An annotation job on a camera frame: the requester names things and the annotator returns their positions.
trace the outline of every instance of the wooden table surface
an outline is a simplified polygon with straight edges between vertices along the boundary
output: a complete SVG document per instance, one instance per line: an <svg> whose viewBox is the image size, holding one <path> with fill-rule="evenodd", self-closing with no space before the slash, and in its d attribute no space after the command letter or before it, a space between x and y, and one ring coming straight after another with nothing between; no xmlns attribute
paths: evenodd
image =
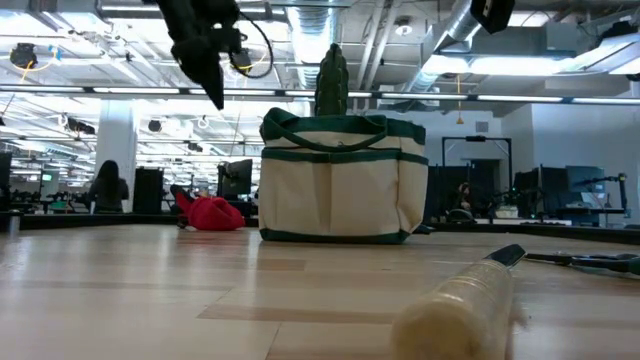
<svg viewBox="0 0 640 360"><path fill-rule="evenodd" d="M435 233L401 246L266 243L254 230L114 226L0 240L2 359L388 359L390 322L504 245L640 247ZM640 359L640 279L521 262L514 359Z"/></svg>

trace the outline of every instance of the canvas tote bag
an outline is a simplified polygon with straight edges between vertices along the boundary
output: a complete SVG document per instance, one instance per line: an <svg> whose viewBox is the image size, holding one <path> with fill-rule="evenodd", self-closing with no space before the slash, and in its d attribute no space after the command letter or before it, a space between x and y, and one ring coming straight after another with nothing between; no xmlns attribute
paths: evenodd
<svg viewBox="0 0 640 360"><path fill-rule="evenodd" d="M425 129L375 116L264 118L264 240L403 242L422 222Z"/></svg>

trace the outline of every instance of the plastic-wrapped roll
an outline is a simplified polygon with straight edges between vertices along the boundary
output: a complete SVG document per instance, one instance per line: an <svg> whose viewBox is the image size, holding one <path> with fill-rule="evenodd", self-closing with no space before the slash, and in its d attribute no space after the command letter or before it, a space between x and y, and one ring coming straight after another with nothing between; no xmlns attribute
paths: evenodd
<svg viewBox="0 0 640 360"><path fill-rule="evenodd" d="M393 322L394 360L504 360L513 279L480 260L405 308Z"/></svg>

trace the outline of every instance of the green trim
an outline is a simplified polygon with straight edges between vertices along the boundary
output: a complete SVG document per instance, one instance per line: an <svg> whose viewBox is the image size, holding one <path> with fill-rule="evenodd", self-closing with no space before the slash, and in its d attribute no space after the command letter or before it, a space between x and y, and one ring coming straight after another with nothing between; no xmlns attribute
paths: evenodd
<svg viewBox="0 0 640 360"><path fill-rule="evenodd" d="M376 135L387 126L387 136L411 138L419 145L426 143L426 131L422 126L408 121L387 119L384 115L347 116L330 115L300 118L286 113L282 109L273 108L265 116L285 128L288 132L337 132L346 134ZM270 121L264 122L262 137L265 141L282 138L282 134Z"/></svg>
<svg viewBox="0 0 640 360"><path fill-rule="evenodd" d="M290 241L290 242L312 242L312 243L333 243L333 244L380 244L398 245L402 244L409 234L399 230L396 233L371 235L371 236L329 236L329 235L307 235L288 231L278 231L271 229L260 229L260 235L265 241Z"/></svg>
<svg viewBox="0 0 640 360"><path fill-rule="evenodd" d="M413 162L425 166L429 165L429 159L419 155L403 153L399 150L375 150L352 153L318 154L264 148L262 150L262 158L291 162L310 162L316 164L348 164L381 160L399 160Z"/></svg>
<svg viewBox="0 0 640 360"><path fill-rule="evenodd" d="M401 152L400 156L398 157L398 160L417 163L417 164L424 165L424 166L429 166L429 159L427 159L424 156L420 156L420 155L416 155L416 154L409 154L409 153Z"/></svg>

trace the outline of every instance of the person with long hair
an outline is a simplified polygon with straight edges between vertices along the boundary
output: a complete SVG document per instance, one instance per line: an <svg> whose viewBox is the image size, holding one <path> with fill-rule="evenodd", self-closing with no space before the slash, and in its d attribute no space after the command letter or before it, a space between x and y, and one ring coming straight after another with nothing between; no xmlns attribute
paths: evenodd
<svg viewBox="0 0 640 360"><path fill-rule="evenodd" d="M120 178L118 164L105 161L89 190L90 201L95 201L94 214L122 213L122 200L129 200L129 187Z"/></svg>

